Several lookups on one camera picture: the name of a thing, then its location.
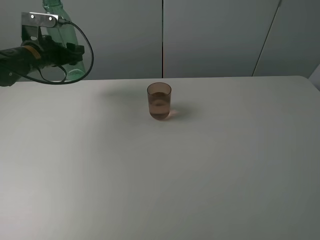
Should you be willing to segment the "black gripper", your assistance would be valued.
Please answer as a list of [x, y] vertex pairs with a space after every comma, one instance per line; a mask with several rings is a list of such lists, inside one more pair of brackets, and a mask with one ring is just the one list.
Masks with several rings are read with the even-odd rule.
[[76, 65], [83, 60], [85, 47], [68, 42], [66, 46], [43, 35], [40, 26], [21, 26], [21, 46], [31, 52], [37, 67]]

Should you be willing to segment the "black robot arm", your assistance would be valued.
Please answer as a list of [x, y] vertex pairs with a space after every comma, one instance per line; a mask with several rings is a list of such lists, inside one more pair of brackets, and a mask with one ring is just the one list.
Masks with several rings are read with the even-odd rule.
[[[22, 44], [18, 47], [0, 51], [0, 85], [10, 87], [19, 79], [25, 78], [45, 85], [68, 85], [83, 79], [67, 79], [64, 65], [75, 65], [83, 60], [85, 47], [74, 43], [63, 46], [55, 42], [50, 35], [42, 34], [41, 26], [22, 25]], [[57, 67], [64, 73], [62, 80], [50, 81], [30, 77], [32, 72], [41, 72], [44, 68]]]

